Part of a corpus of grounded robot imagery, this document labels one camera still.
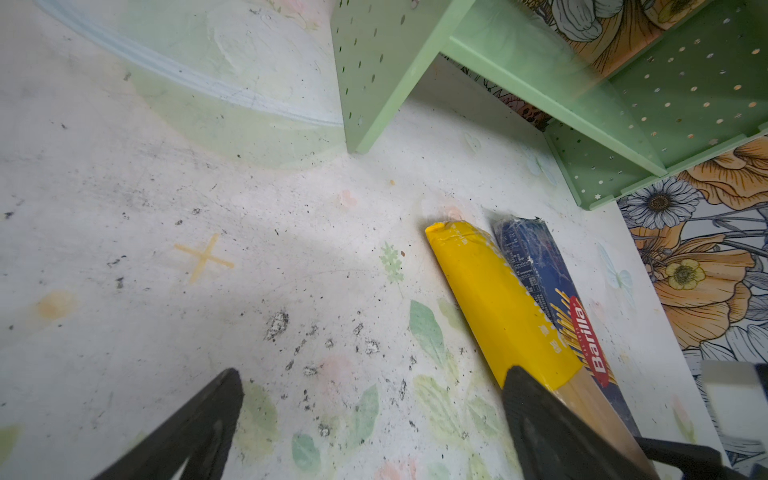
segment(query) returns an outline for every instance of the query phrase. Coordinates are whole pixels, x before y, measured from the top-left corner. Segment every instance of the green shelf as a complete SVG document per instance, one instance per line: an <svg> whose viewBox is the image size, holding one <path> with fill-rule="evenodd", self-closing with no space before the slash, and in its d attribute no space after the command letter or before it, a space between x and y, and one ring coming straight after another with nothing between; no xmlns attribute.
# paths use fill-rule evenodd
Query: green shelf
<svg viewBox="0 0 768 480"><path fill-rule="evenodd" d="M577 204L599 207L768 131L768 2L714 0L600 78L514 0L342 0L349 151L365 153L439 53L549 113Z"/></svg>

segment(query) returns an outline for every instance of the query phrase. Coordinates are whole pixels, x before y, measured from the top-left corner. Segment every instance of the barilla spaghetti box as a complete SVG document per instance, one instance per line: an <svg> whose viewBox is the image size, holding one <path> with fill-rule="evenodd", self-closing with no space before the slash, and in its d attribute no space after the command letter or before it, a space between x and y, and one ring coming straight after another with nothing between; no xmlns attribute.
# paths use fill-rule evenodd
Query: barilla spaghetti box
<svg viewBox="0 0 768 480"><path fill-rule="evenodd" d="M497 222L493 231L505 259L552 321L563 343L581 359L632 435L640 436L547 224L539 219L510 217Z"/></svg>

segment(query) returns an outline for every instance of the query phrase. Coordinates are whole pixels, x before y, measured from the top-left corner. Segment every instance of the floral wallpaper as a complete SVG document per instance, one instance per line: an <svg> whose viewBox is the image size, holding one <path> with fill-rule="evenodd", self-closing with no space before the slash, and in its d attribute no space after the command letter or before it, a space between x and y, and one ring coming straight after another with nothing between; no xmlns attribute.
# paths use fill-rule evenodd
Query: floral wallpaper
<svg viewBox="0 0 768 480"><path fill-rule="evenodd" d="M710 408L701 360L768 362L768 136L618 204ZM720 439L743 474L768 464L759 441Z"/></svg>
<svg viewBox="0 0 768 480"><path fill-rule="evenodd" d="M518 0L607 77L704 0ZM551 116L468 68L462 71L539 130Z"/></svg>

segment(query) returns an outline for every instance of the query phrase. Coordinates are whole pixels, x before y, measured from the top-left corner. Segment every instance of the barilla logo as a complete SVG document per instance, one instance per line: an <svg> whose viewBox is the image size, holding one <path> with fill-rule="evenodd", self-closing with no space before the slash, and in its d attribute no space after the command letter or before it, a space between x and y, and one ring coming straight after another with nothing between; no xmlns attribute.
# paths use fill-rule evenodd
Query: barilla logo
<svg viewBox="0 0 768 480"><path fill-rule="evenodd" d="M603 388L608 386L608 371L605 366L605 356L600 348L597 337L592 333L592 325L589 323L584 307L575 296L571 297L571 322L576 331L581 353L592 370L592 375Z"/></svg>

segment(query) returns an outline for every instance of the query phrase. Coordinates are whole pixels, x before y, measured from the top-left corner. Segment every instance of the yellow cross mark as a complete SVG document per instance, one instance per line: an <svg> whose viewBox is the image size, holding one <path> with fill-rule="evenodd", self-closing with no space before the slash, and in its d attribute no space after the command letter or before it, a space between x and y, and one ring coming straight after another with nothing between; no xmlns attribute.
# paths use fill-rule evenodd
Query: yellow cross mark
<svg viewBox="0 0 768 480"><path fill-rule="evenodd" d="M192 272L192 277L190 278L190 285L195 283L198 278L200 278L200 275L203 273L203 270L205 270L205 263L210 260L212 262L219 263L220 265L228 266L229 268L234 268L235 264L232 262L227 262L226 260L222 260L219 257L214 257L210 254L210 252L213 251L214 245L216 245L216 242L219 240L219 234L216 233L211 239L210 242L208 242L208 246L205 248L204 252L198 252L197 250L192 250L191 248L180 245L176 243L174 247L181 250L182 252L187 252L190 255L194 255L195 257L200 259L200 262L197 263L197 266L194 267L194 271Z"/></svg>

